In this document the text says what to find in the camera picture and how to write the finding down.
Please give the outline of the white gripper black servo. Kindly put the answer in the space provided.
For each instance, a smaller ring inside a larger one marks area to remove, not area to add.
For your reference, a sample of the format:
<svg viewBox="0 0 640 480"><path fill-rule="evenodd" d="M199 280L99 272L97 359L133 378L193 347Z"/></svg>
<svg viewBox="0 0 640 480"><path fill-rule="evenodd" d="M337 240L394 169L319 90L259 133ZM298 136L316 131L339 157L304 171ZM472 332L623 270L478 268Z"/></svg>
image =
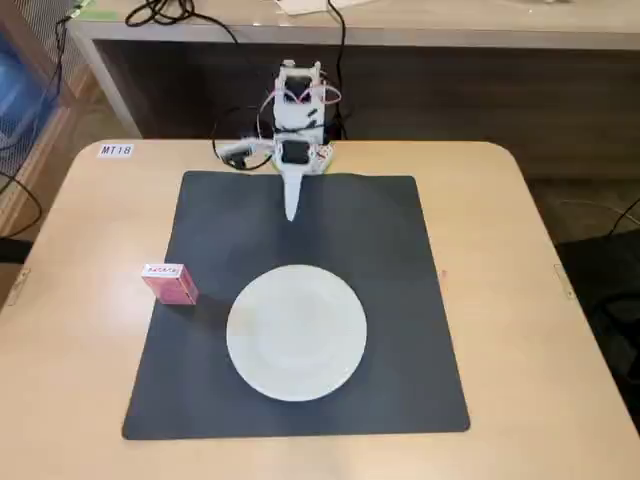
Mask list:
<svg viewBox="0 0 640 480"><path fill-rule="evenodd" d="M292 222L298 209L303 175L311 171L311 144L304 140L278 141L274 161L276 169L283 174L285 215Z"/></svg>

